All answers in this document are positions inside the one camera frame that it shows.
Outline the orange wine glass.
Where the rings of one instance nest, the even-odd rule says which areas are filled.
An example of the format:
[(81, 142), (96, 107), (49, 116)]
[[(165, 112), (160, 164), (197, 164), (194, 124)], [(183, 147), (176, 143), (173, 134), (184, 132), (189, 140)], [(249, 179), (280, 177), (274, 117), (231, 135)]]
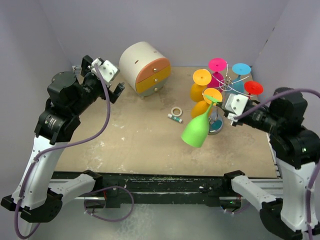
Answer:
[(206, 88), (201, 95), (198, 97), (195, 106), (191, 110), (191, 118), (195, 118), (199, 115), (205, 113), (212, 103), (210, 99), (207, 98), (210, 96), (216, 100), (216, 102), (221, 102), (223, 100), (222, 93), (215, 88)]
[(207, 69), (198, 69), (196, 70), (193, 75), (193, 85), (190, 89), (190, 99), (193, 102), (200, 102), (203, 98), (203, 91), (207, 88), (208, 84), (212, 80), (212, 75)]

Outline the blue plastic wine glass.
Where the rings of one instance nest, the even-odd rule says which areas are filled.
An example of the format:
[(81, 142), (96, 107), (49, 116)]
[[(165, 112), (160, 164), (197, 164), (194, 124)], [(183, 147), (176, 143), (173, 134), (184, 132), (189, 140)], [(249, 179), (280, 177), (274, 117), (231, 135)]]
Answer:
[(251, 67), (245, 63), (236, 63), (232, 66), (232, 71), (237, 75), (237, 77), (231, 81), (231, 84), (227, 87), (227, 93), (231, 94), (244, 94), (244, 80), (242, 76), (248, 77), (251, 73)]

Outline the red plastic wine glass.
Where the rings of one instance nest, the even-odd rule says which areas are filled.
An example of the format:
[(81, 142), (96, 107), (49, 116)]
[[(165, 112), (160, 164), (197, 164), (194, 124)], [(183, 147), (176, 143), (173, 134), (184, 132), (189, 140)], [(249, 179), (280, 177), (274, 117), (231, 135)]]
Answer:
[(247, 91), (249, 96), (260, 95), (264, 91), (263, 86), (259, 82), (253, 80), (245, 82), (244, 89)]

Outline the green plastic wine glass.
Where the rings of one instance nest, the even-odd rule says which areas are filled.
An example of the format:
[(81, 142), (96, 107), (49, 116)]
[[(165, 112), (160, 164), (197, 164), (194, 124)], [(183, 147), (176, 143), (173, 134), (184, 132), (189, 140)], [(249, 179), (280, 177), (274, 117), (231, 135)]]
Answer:
[(206, 98), (209, 99), (210, 105), (207, 110), (193, 118), (185, 127), (183, 133), (181, 134), (181, 139), (188, 145), (194, 148), (200, 148), (205, 142), (208, 132), (210, 129), (209, 112), (214, 104), (220, 101), (210, 95), (205, 94)]

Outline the pink plastic wine glass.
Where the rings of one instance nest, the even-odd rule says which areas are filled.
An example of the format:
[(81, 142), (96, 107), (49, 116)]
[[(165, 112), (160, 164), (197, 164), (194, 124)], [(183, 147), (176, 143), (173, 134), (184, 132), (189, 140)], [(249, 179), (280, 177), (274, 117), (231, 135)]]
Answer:
[(224, 83), (224, 76), (221, 72), (227, 67), (227, 61), (223, 58), (213, 58), (209, 61), (208, 67), (212, 71), (212, 74), (211, 81), (207, 87), (219, 88), (220, 83)]

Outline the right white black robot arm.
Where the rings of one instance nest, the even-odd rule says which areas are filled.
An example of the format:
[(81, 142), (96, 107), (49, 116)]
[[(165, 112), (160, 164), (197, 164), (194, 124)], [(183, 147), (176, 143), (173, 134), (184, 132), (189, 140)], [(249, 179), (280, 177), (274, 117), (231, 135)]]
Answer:
[(280, 87), (264, 102), (229, 93), (217, 106), (232, 126), (247, 125), (263, 131), (275, 152), (282, 177), (282, 196), (276, 197), (253, 183), (242, 171), (223, 176), (228, 196), (244, 197), (259, 212), (264, 227), (283, 240), (309, 239), (320, 233), (315, 210), (314, 184), (320, 172), (320, 138), (303, 126), (307, 88)]

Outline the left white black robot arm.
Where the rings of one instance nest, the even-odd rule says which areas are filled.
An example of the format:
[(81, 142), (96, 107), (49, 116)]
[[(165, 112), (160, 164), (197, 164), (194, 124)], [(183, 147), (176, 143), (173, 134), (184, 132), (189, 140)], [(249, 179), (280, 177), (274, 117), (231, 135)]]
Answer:
[(28, 223), (48, 223), (73, 199), (87, 193), (101, 194), (103, 178), (91, 170), (56, 187), (51, 187), (50, 181), (64, 149), (71, 145), (72, 136), (81, 123), (80, 115), (97, 99), (113, 104), (123, 92), (122, 83), (114, 91), (110, 90), (119, 72), (108, 60), (84, 56), (80, 71), (82, 82), (72, 71), (62, 71), (52, 77), (23, 177), (16, 190), (1, 200), (1, 205), (13, 211), (16, 218)]

